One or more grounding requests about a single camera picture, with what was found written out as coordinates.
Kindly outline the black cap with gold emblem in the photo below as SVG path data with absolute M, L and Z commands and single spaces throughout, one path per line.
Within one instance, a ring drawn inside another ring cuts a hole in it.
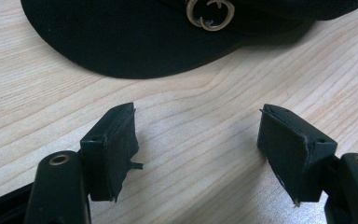
M 358 0 L 21 0 L 36 32 L 69 61 L 119 78 L 166 77 L 226 56 L 251 36 L 291 32 Z

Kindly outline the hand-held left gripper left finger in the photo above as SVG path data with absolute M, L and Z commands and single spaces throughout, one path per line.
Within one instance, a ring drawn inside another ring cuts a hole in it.
M 39 162 L 24 224 L 90 224 L 89 201 L 115 201 L 127 172 L 142 169 L 132 103 L 108 110 L 81 139 Z

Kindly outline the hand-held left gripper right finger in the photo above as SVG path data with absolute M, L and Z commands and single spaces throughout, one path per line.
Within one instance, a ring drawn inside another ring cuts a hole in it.
M 358 153 L 336 156 L 337 142 L 294 112 L 261 109 L 257 147 L 294 204 L 328 195 L 328 224 L 358 224 Z

